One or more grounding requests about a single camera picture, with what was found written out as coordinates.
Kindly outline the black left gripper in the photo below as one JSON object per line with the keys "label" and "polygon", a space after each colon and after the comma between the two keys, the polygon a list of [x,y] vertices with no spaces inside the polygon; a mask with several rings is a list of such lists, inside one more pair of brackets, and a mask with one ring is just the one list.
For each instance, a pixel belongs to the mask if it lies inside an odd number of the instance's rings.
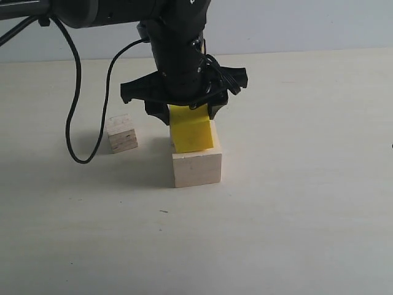
{"label": "black left gripper", "polygon": [[186,18],[166,22],[160,18],[143,20],[138,31],[148,38],[157,70],[120,86],[124,103],[143,100],[147,115],[169,126],[169,107],[200,106],[208,103],[208,115],[214,120],[228,104],[220,93],[239,94],[248,84],[245,68],[221,66],[204,53],[205,18]]}

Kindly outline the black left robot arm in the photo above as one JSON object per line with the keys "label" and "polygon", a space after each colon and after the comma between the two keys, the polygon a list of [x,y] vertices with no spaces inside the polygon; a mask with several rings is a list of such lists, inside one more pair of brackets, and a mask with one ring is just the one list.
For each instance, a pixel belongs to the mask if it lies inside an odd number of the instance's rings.
{"label": "black left robot arm", "polygon": [[228,68],[207,54],[203,31],[209,1],[2,1],[1,18],[21,18],[1,38],[5,43],[32,22],[50,21],[71,28],[135,22],[143,42],[151,45],[156,71],[120,86],[125,103],[142,100],[148,115],[169,123],[171,106],[207,107],[214,118],[247,87],[245,68]]}

